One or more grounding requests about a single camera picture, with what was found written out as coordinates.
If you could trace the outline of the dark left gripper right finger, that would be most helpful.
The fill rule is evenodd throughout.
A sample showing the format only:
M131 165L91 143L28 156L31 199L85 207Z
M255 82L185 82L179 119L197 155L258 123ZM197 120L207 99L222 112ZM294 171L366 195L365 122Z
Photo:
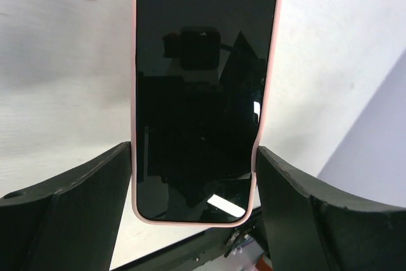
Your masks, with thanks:
M349 194L260 147L256 176L275 270L404 270L405 209Z

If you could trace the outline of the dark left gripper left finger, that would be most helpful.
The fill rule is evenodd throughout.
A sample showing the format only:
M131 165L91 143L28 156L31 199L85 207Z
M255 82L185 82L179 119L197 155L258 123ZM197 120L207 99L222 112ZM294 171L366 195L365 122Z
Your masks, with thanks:
M131 177L123 142L1 198L1 270L108 270Z

